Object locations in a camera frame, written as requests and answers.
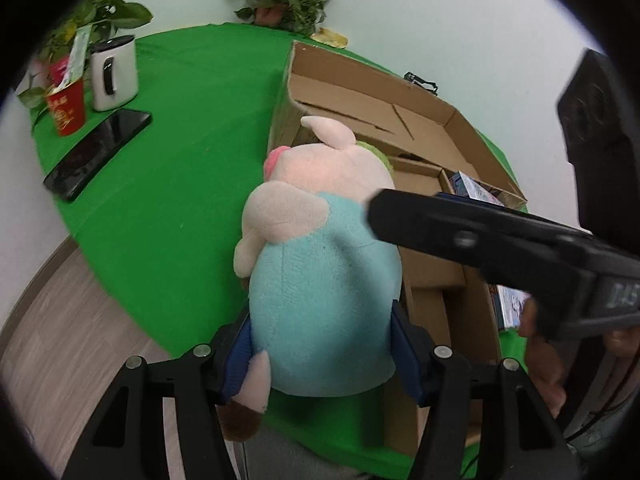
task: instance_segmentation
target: smartphone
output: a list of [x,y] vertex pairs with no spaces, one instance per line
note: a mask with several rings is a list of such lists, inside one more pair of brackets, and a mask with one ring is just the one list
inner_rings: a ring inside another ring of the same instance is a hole
[[73,202],[118,150],[151,123],[151,113],[120,108],[80,140],[44,179],[64,202]]

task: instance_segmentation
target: black speaker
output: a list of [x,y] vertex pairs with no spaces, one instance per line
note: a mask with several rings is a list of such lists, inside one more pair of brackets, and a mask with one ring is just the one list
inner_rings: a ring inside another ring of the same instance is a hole
[[558,101],[580,225],[640,255],[640,122],[609,58],[586,50]]

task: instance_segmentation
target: plush toy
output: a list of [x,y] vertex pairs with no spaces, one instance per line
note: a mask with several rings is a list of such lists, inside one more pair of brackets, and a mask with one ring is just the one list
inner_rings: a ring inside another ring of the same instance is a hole
[[365,220],[366,201],[394,188],[389,169],[344,124],[324,117],[301,123],[322,143],[273,150],[265,183],[242,213],[234,270],[250,279],[255,356],[221,412],[233,440],[257,429],[271,387],[294,396],[348,396],[394,372],[390,314],[401,262]]

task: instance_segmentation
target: cardboard box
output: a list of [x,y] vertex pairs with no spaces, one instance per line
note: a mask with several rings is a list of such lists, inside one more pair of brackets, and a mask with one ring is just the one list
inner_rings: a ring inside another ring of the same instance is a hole
[[[393,178],[396,189],[423,195],[453,191],[442,168],[394,157],[390,157],[389,162],[394,167]],[[465,286],[465,276],[459,263],[411,249],[399,248],[399,250],[402,267],[412,286],[419,288]]]
[[[397,189],[453,193],[458,171],[508,205],[526,203],[517,184],[453,106],[419,86],[323,48],[295,42],[276,99],[268,149],[318,142],[305,115],[334,118],[390,158]],[[477,270],[401,248],[402,304],[436,343],[473,362],[495,363],[500,343],[492,298]],[[415,455],[428,415],[397,377],[385,385],[385,445]],[[481,402],[473,401],[467,443],[479,440]]]
[[[458,196],[504,207],[504,204],[496,198],[497,192],[489,192],[489,190],[461,171],[453,174],[449,181]],[[518,327],[522,309],[529,298],[529,294],[503,285],[489,285],[489,293],[494,305],[498,330]]]
[[305,115],[337,119],[388,156],[463,171],[525,203],[517,184],[453,106],[404,79],[355,59],[294,42],[284,73],[268,148],[317,142],[300,125]]

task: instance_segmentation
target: mug handle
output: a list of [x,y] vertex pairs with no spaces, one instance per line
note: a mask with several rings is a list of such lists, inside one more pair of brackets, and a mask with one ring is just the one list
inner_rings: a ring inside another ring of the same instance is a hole
[[104,92],[107,95],[115,94],[113,88],[113,57],[108,57],[102,65],[102,81],[104,83]]

